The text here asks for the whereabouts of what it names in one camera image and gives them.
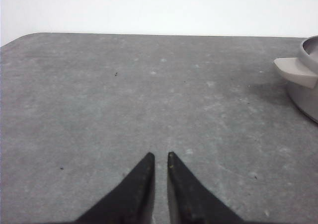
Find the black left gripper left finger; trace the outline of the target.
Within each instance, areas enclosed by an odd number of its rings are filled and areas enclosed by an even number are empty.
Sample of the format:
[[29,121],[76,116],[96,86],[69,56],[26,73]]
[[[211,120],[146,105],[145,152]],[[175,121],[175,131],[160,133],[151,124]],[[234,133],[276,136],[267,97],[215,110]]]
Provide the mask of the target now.
[[155,156],[147,153],[111,192],[76,224],[150,224],[155,200]]

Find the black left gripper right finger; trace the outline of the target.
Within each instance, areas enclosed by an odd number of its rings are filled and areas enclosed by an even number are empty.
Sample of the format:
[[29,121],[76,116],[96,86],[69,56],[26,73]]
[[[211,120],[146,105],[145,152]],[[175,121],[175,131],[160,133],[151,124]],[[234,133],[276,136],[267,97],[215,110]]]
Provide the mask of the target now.
[[229,207],[207,190],[174,152],[167,156],[167,195],[172,224],[241,224]]

